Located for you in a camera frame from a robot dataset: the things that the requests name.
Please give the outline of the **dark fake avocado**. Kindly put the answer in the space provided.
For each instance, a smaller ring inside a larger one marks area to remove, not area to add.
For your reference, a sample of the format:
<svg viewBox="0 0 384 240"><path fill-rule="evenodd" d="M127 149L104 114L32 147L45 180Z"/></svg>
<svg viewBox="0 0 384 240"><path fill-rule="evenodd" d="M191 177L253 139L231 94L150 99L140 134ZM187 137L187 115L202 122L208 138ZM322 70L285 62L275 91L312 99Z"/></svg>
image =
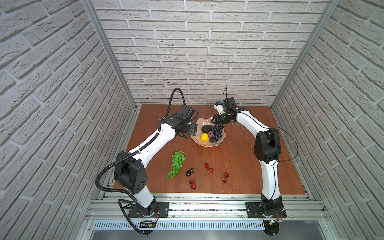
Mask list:
<svg viewBox="0 0 384 240"><path fill-rule="evenodd" d="M202 126L202 132L208 134L210 131L212 131L214 126L212 125L204 125Z"/></svg>

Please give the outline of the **yellow fake lemon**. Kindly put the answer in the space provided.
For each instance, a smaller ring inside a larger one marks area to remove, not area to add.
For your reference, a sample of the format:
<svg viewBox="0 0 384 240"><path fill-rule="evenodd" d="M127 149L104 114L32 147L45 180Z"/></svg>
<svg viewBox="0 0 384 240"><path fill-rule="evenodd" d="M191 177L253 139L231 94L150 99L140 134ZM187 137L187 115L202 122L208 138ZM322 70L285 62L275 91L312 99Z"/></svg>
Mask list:
<svg viewBox="0 0 384 240"><path fill-rule="evenodd" d="M202 133L201 140L202 141L209 141L210 137L209 137L209 135L207 133Z"/></svg>

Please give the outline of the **dark blue fake grape bunch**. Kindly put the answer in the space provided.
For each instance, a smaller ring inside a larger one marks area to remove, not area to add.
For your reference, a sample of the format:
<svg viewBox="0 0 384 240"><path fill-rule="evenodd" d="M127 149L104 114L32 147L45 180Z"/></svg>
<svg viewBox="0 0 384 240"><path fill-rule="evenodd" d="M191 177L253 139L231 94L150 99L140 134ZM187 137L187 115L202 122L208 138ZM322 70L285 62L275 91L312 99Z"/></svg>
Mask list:
<svg viewBox="0 0 384 240"><path fill-rule="evenodd" d="M215 141L213 143L217 143L222 138L224 128L225 128L224 125L215 125L214 126L213 132L216 135L216 140L217 141Z"/></svg>

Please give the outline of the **green fake grape bunch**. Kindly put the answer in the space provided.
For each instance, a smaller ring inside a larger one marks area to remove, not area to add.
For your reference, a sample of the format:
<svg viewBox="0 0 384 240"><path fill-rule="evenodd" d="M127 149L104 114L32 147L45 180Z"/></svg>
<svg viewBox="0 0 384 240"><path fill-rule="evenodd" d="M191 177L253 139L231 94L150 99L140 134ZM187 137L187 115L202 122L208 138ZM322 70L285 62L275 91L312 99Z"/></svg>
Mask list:
<svg viewBox="0 0 384 240"><path fill-rule="evenodd" d="M167 175L167 179L173 179L179 173L180 169L183 167L183 163L186 160L185 153L182 151L177 151L172 155L171 170Z"/></svg>

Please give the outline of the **purple fake fig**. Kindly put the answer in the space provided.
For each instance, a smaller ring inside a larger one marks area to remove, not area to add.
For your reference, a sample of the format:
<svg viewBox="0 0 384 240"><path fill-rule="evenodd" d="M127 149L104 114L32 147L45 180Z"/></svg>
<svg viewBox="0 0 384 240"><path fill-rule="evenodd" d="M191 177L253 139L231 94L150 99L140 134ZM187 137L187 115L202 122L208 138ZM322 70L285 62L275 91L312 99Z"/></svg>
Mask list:
<svg viewBox="0 0 384 240"><path fill-rule="evenodd" d="M211 143L217 141L217 140L216 140L216 135L215 135L215 133L214 133L213 131L209 131L209 132L208 132L208 135L209 135L209 137L210 137L210 142L211 142Z"/></svg>

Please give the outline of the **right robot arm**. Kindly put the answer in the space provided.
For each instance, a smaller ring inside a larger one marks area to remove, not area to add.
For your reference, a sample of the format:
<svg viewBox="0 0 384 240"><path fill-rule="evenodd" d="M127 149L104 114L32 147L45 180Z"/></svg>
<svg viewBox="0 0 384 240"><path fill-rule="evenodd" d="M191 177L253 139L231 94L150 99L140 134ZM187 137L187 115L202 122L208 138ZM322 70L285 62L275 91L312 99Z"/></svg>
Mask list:
<svg viewBox="0 0 384 240"><path fill-rule="evenodd" d="M279 131L261 123L244 107L225 110L223 105L215 105L214 108L218 113L212 118L212 123L224 125L238 122L256 138L254 154L260 161L263 178L259 209L265 217L271 217L273 211L283 206L278 181L278 161L282 151Z"/></svg>

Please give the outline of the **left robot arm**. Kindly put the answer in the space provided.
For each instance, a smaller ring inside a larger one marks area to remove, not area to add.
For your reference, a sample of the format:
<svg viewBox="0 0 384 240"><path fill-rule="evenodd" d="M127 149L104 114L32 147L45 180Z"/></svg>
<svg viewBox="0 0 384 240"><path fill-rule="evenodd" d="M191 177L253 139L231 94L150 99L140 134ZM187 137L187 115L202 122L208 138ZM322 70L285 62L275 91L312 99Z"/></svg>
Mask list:
<svg viewBox="0 0 384 240"><path fill-rule="evenodd" d="M128 153L120 152L115 165L114 179L127 195L141 208L153 211L156 202L147 187L146 167L151 159L176 136L194 136L197 124L193 123L195 110L188 108L159 121L158 128L146 140Z"/></svg>

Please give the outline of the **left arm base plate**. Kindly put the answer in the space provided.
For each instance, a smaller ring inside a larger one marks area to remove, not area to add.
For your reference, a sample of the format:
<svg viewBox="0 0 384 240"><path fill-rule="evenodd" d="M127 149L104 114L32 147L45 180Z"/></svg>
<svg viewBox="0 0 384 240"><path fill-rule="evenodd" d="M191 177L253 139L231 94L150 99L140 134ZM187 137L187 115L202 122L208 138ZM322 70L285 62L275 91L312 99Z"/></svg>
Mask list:
<svg viewBox="0 0 384 240"><path fill-rule="evenodd" d="M167 218L169 209L169 202L153 202L147 208L139 204L133 204L130 207L128 216L130 218Z"/></svg>

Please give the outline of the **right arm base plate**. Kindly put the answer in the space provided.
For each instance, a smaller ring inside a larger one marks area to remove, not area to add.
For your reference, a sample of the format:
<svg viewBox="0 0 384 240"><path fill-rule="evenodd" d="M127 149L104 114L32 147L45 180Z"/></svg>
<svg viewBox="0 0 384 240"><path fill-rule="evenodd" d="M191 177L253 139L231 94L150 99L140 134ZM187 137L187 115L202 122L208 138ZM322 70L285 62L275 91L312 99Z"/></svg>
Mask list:
<svg viewBox="0 0 384 240"><path fill-rule="evenodd" d="M284 219L287 213L283 205L270 206L261 202L246 202L246 211L248 218L276 218Z"/></svg>

